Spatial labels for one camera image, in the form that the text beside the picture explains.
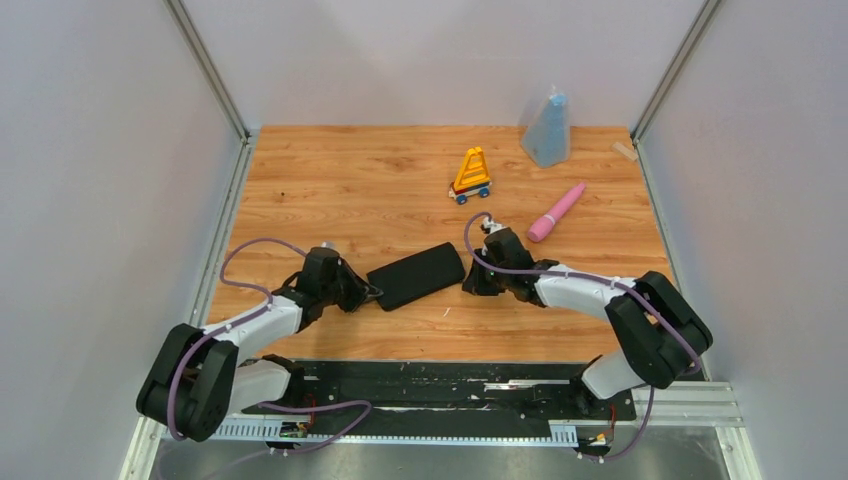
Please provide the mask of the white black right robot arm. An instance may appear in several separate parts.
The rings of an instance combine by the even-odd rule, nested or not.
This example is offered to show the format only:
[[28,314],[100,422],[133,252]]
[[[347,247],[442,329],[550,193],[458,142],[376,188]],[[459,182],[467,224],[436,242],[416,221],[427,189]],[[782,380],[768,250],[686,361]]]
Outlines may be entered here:
[[572,380],[571,403],[580,415],[596,417],[623,391],[642,385],[665,389],[700,369],[712,333],[665,275],[583,272],[534,259],[509,227],[485,219],[481,229],[485,238],[470,251],[465,291],[477,296],[509,291],[520,302],[577,311],[612,327],[618,350],[590,361]]

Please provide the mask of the black zippered tool case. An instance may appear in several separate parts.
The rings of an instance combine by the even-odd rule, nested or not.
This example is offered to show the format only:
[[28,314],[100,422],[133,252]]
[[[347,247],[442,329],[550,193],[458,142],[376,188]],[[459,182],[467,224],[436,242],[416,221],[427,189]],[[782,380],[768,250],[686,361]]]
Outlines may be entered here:
[[384,311],[397,310],[456,285],[464,278],[464,265],[450,242],[394,261],[367,274],[368,282],[383,292],[377,302]]

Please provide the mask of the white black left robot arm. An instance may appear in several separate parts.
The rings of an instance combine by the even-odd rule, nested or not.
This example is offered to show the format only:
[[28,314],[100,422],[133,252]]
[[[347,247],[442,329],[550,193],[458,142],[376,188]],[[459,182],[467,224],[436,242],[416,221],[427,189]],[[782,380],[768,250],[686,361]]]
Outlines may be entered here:
[[236,317],[204,328],[181,323],[168,332],[137,395],[140,415],[176,440],[202,442],[226,417],[264,403],[306,414],[302,368],[260,351],[305,330],[328,307],[353,313],[383,295],[324,246],[306,252],[280,287],[259,291],[262,303]]

